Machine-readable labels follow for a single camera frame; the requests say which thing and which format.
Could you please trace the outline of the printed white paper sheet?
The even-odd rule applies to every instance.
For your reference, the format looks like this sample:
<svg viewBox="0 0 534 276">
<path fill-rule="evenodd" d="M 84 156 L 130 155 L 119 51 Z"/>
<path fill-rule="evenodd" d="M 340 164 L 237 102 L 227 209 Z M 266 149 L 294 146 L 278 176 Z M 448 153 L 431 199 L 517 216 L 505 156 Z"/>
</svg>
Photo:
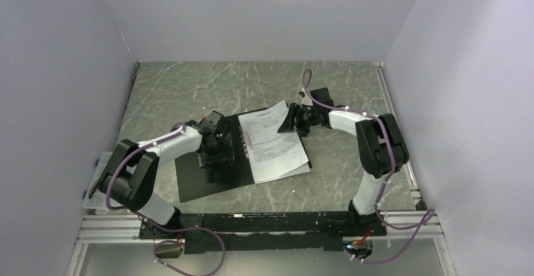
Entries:
<svg viewBox="0 0 534 276">
<path fill-rule="evenodd" d="M 250 138 L 249 164 L 255 183 L 266 183 L 308 163 L 302 141 L 296 132 L 277 132 L 288 113 L 282 100 L 267 109 L 243 113 L 238 116 L 239 125 Z"/>
<path fill-rule="evenodd" d="M 300 174 L 308 173 L 308 172 L 310 172 L 310 165 L 308 163 L 305 163 L 305 164 L 299 166 L 298 168 L 295 168 L 294 170 L 289 171 L 289 172 L 287 172 L 285 174 L 282 174 L 280 176 L 274 177 L 274 178 L 270 179 L 269 181 L 280 180 L 280 179 L 283 179 L 283 178 L 288 178 L 290 176 L 300 175 Z"/>
</svg>

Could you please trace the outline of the beige folder with black inside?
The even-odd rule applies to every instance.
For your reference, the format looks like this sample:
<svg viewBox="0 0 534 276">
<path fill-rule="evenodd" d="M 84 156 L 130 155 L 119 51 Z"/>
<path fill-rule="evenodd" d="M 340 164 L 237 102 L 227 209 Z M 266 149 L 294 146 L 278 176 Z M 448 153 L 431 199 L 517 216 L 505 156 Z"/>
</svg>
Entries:
<svg viewBox="0 0 534 276">
<path fill-rule="evenodd" d="M 218 164 L 201 168 L 196 153 L 185 154 L 175 159 L 181 202 L 188 202 L 246 185 L 259 184 L 254 182 L 249 159 L 244 156 L 238 120 L 238 116 L 241 114 L 226 116 L 230 117 L 238 126 L 237 137 L 234 141 L 235 161 L 232 165 Z"/>
</svg>

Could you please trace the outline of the printed white paper sheet top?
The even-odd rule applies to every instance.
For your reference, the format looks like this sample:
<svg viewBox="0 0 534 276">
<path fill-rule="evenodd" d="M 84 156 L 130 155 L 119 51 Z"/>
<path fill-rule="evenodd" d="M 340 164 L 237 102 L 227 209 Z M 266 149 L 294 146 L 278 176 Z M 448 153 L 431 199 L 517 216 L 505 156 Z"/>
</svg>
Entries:
<svg viewBox="0 0 534 276">
<path fill-rule="evenodd" d="M 308 173 L 308 172 L 310 172 L 310 165 L 308 163 L 305 163 L 305 164 L 299 166 L 298 168 L 295 168 L 294 170 L 289 171 L 289 172 L 287 172 L 285 174 L 282 174 L 280 176 L 274 177 L 274 178 L 270 179 L 269 181 L 280 180 L 280 179 L 283 179 L 283 178 L 288 178 L 290 176 L 300 175 L 300 174 Z"/>
</svg>

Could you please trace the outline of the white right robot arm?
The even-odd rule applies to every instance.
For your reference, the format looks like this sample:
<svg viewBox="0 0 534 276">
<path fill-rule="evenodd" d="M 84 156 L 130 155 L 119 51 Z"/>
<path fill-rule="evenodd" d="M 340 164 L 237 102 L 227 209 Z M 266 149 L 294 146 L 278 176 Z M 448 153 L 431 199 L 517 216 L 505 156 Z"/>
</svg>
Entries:
<svg viewBox="0 0 534 276">
<path fill-rule="evenodd" d="M 355 213 L 348 216 L 347 227 L 351 233 L 362 235 L 370 229 L 371 218 L 384 220 L 380 206 L 385 187 L 392 175 L 409 160 L 399 124 L 391 113 L 369 115 L 335 105 L 327 88 L 303 89 L 300 94 L 303 97 L 301 104 L 289 106 L 278 132 L 294 132 L 305 137 L 311 127 L 320 125 L 356 137 L 364 175 L 350 203 Z"/>
</svg>

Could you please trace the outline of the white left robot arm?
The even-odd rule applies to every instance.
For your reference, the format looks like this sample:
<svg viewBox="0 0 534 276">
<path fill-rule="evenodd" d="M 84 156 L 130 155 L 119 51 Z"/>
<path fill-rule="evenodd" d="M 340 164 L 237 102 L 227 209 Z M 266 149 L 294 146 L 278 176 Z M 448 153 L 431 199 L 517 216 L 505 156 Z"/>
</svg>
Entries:
<svg viewBox="0 0 534 276">
<path fill-rule="evenodd" d="M 235 161 L 237 124 L 217 111 L 200 121 L 174 124 L 169 133 L 148 141 L 124 139 L 116 145 L 88 196 L 105 196 L 110 210 L 127 209 L 156 225 L 165 238 L 173 238 L 183 227 L 181 211 L 155 191 L 160 166 L 185 154 L 196 153 L 202 168 Z"/>
</svg>

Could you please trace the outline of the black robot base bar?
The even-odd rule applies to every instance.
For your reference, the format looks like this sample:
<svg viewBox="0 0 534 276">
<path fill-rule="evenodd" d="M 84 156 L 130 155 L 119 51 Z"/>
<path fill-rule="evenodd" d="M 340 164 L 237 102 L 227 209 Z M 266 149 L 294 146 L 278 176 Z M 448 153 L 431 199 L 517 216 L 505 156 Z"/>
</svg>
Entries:
<svg viewBox="0 0 534 276">
<path fill-rule="evenodd" d="M 185 233 L 169 233 L 142 219 L 139 238 L 180 240 L 185 254 L 211 251 L 321 249 L 341 251 L 351 239 L 383 237 L 385 226 L 374 215 L 352 211 L 182 214 Z"/>
</svg>

